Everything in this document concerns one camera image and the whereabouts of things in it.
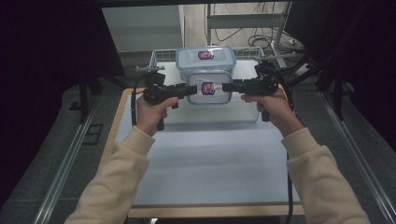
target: white wall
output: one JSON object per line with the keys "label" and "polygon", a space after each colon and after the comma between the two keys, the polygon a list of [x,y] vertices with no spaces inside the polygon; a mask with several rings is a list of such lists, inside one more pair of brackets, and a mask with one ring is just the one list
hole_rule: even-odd
{"label": "white wall", "polygon": [[179,6],[102,10],[118,53],[183,47],[183,11],[179,13]]}

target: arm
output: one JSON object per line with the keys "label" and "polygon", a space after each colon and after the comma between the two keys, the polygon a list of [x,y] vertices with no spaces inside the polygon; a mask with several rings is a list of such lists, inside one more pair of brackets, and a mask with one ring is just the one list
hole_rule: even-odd
{"label": "arm", "polygon": [[137,185],[148,169],[147,155],[154,143],[157,123],[177,98],[159,105],[137,100],[137,123],[115,143],[114,152],[82,192],[76,211],[65,223],[123,223],[134,202]]}
{"label": "arm", "polygon": [[297,189],[307,223],[370,223],[355,193],[339,172],[329,149],[318,145],[311,133],[291,111],[284,92],[271,96],[242,95],[257,102],[258,110],[267,110],[280,130],[288,151],[290,178]]}

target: clear plastic container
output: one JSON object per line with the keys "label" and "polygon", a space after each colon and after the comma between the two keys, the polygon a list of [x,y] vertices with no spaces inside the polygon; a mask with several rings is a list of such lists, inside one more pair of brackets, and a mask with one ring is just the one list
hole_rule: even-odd
{"label": "clear plastic container", "polygon": [[182,48],[177,50],[176,67],[182,80],[199,70],[222,70],[230,74],[236,65],[233,50],[228,46]]}
{"label": "clear plastic container", "polygon": [[188,76],[187,85],[197,86],[197,94],[188,96],[193,105],[227,104],[232,93],[222,90],[222,83],[231,83],[232,77],[221,70],[196,71]]}

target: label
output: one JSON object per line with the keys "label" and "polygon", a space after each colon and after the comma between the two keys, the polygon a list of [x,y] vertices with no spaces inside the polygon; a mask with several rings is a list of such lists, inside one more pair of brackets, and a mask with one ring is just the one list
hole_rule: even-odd
{"label": "label", "polygon": [[216,92],[216,86],[214,82],[203,82],[202,83],[202,95],[214,95]]}
{"label": "label", "polygon": [[209,50],[198,52],[198,58],[201,60],[210,60],[210,59],[213,59],[214,57],[215,57],[215,54]]}

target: beige sweater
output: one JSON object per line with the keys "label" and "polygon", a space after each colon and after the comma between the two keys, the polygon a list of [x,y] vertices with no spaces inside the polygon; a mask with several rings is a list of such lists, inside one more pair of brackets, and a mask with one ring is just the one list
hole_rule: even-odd
{"label": "beige sweater", "polygon": [[[153,143],[153,138],[136,127],[116,143],[65,223],[123,223],[148,169],[147,155]],[[287,136],[282,144],[290,155],[287,165],[307,223],[370,223],[332,153],[318,145],[307,128]]]}

